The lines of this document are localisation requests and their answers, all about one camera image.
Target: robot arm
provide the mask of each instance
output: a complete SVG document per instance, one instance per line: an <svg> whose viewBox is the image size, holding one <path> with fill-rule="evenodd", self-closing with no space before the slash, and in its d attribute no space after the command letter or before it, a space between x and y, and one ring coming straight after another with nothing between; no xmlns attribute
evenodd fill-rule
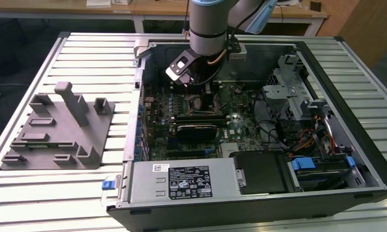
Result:
<svg viewBox="0 0 387 232"><path fill-rule="evenodd" d="M257 34L266 24L276 0L189 0L189 46L166 68L166 75L188 86L200 77L209 81L217 74L224 56L240 53L233 36L226 36L226 26L236 26Z"/></svg>

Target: table leg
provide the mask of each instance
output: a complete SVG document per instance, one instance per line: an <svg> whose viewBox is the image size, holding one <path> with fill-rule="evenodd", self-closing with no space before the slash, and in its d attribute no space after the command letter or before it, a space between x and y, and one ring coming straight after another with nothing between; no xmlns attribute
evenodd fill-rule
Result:
<svg viewBox="0 0 387 232"><path fill-rule="evenodd" d="M322 18L316 18L312 19L312 22L306 28L304 36L316 36L316 33L320 29L320 26L322 24L324 19Z"/></svg>
<svg viewBox="0 0 387 232"><path fill-rule="evenodd" d="M135 33L143 33L142 20L143 20L142 15L133 15L133 24Z"/></svg>

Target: slotted metal table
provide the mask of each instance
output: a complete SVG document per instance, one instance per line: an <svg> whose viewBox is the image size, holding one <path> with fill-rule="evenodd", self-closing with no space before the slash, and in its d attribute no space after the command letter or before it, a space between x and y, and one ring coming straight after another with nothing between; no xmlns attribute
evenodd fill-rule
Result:
<svg viewBox="0 0 387 232"><path fill-rule="evenodd" d="M387 89L342 41L330 37L237 36L246 41L304 41L387 159ZM114 115L95 170L0 171L0 232L121 232L99 202L101 181L121 172L133 89L134 46L149 39L182 40L172 34L63 33L33 79L0 137L0 163L30 113L37 93L51 93L57 81L73 83L85 99L105 97ZM320 90L310 79L313 90ZM59 100L50 94L53 101ZM113 199L117 191L106 192ZM332 217L218 226L178 231L385 231L387 200L358 205Z"/></svg>

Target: blue tab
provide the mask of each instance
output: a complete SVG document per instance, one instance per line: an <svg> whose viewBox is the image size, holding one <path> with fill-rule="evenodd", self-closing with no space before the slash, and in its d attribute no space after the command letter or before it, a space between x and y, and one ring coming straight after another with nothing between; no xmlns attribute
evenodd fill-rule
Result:
<svg viewBox="0 0 387 232"><path fill-rule="evenodd" d="M113 190L115 182L113 180L103 180L101 182L101 190Z"/></svg>
<svg viewBox="0 0 387 232"><path fill-rule="evenodd" d="M290 165L292 165L293 170L314 168L313 161L308 157L296 158L294 160L292 160Z"/></svg>
<svg viewBox="0 0 387 232"><path fill-rule="evenodd" d="M353 158L350 156L346 156L345 159L346 159L346 162L348 162L349 167L353 168L354 167Z"/></svg>
<svg viewBox="0 0 387 232"><path fill-rule="evenodd" d="M298 165L297 165L297 163L296 163L294 160L290 161L290 165L292 165L292 169L293 170L297 170L298 169Z"/></svg>

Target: power supply label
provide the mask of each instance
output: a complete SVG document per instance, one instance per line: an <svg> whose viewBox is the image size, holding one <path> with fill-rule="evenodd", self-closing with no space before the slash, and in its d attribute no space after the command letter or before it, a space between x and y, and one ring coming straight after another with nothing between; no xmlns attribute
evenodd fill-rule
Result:
<svg viewBox="0 0 387 232"><path fill-rule="evenodd" d="M212 197L209 167L169 168L170 200Z"/></svg>

